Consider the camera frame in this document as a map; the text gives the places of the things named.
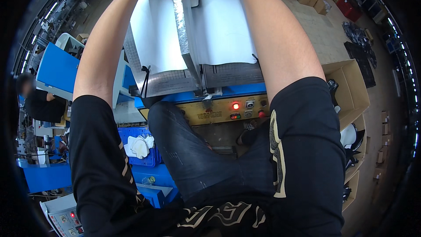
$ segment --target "warning label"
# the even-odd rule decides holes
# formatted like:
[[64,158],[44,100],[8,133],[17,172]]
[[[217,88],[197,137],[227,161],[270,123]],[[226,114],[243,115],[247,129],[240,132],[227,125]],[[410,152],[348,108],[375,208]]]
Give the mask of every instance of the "warning label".
[[215,118],[215,117],[221,117],[221,116],[222,116],[222,111],[197,114],[197,118],[199,119]]

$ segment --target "dark jeans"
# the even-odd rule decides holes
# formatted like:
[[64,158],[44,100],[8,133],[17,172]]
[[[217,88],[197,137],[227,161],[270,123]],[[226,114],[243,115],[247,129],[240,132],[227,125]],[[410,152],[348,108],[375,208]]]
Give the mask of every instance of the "dark jeans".
[[155,103],[149,111],[148,124],[184,201],[217,183],[230,187],[245,185],[264,194],[273,195],[275,192],[269,121],[243,135],[243,143],[250,149],[236,160],[210,150],[205,140],[187,124],[181,110],[172,103]]

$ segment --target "heat press machine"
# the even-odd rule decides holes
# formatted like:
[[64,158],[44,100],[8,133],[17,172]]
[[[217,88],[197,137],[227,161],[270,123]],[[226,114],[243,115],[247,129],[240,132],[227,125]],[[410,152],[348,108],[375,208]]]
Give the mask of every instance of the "heat press machine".
[[191,125],[220,123],[269,116],[269,102],[258,58],[257,62],[200,64],[194,38],[192,0],[173,0],[174,18],[182,59],[187,69],[151,74],[142,66],[134,34],[129,25],[124,50],[136,84],[129,92],[135,107],[147,119],[150,100],[176,104]]
[[[55,44],[49,43],[39,64],[36,86],[66,100],[73,100],[77,68],[85,45],[68,33],[63,33]],[[128,87],[134,84],[130,64],[121,51],[113,88],[113,108],[117,103],[133,100]]]

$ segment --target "blue plastic crate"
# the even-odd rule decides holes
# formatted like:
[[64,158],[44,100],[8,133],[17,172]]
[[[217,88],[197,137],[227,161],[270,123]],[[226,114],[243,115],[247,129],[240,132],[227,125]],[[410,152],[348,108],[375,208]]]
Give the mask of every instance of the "blue plastic crate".
[[[118,133],[121,137],[121,141],[123,142],[123,145],[127,144],[127,139],[129,136],[138,137],[143,136],[144,138],[147,135],[152,135],[151,132],[149,132],[149,128],[147,127],[121,127],[118,129]],[[147,166],[147,167],[154,167],[155,165],[160,164],[162,161],[161,155],[159,154],[159,151],[154,145],[154,148],[149,149],[149,154],[144,159],[140,160],[137,157],[129,157],[129,163],[132,165],[141,165],[141,166]]]

